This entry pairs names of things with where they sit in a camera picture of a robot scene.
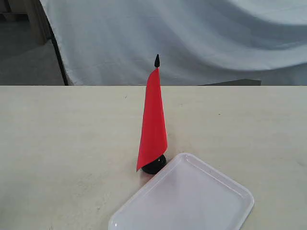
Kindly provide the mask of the red flag on black pole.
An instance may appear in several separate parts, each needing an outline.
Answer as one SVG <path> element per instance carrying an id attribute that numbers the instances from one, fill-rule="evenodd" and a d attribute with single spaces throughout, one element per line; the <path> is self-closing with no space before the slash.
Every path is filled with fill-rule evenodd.
<path id="1" fill-rule="evenodd" d="M 155 69 L 149 75 L 142 117 L 142 131 L 136 170 L 153 162 L 167 149 L 165 116 L 160 84 L 160 58 L 156 56 Z"/>

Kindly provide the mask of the black flag stand base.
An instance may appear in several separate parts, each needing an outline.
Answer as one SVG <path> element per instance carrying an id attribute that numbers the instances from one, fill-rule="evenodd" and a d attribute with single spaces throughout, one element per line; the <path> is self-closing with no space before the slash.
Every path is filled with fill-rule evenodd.
<path id="1" fill-rule="evenodd" d="M 142 170 L 147 174 L 157 174 L 162 168 L 165 167 L 165 165 L 166 165 L 166 158 L 163 154 L 153 162 L 143 166 Z"/>

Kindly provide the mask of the white plastic tray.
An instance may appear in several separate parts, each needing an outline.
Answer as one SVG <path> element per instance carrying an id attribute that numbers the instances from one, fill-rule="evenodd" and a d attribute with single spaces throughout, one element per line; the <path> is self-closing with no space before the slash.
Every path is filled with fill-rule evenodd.
<path id="1" fill-rule="evenodd" d="M 189 153 L 174 157 L 110 218 L 110 230 L 238 230 L 252 193 Z"/>

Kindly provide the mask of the white backdrop cloth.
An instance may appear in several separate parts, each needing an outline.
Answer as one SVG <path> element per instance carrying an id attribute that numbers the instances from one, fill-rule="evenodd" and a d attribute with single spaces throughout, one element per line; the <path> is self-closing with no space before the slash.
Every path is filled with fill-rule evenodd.
<path id="1" fill-rule="evenodd" d="M 44 0 L 74 85 L 307 82 L 304 0 Z"/>

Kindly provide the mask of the black backdrop stand pole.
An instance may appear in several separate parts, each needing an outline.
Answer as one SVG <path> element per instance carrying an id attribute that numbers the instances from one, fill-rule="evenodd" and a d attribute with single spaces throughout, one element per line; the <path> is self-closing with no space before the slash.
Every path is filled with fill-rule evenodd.
<path id="1" fill-rule="evenodd" d="M 63 64 L 63 61 L 62 61 L 62 58 L 61 58 L 61 54 L 60 54 L 60 51 L 59 51 L 58 43 L 56 41 L 55 35 L 53 33 L 53 30 L 52 30 L 50 24 L 48 24 L 48 26 L 49 26 L 49 30 L 50 30 L 50 34 L 51 34 L 51 42 L 52 42 L 52 45 L 53 45 L 54 50 L 55 50 L 55 54 L 56 54 L 56 57 L 57 57 L 59 69 L 60 69 L 61 76 L 62 76 L 62 80 L 63 80 L 64 85 L 68 86 L 69 83 L 68 83 L 68 79 L 67 79 L 67 76 L 66 76 L 66 71 L 65 71 L 65 68 L 64 68 L 64 64 Z"/>

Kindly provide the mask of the wooden cabinet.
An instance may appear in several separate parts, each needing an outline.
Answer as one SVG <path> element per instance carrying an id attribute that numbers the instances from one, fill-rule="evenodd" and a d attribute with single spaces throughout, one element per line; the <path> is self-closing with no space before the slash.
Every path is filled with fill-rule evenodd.
<path id="1" fill-rule="evenodd" d="M 0 17 L 10 23 L 28 23 L 39 45 L 44 45 L 51 38 L 50 25 L 39 0 L 0 0 Z"/>

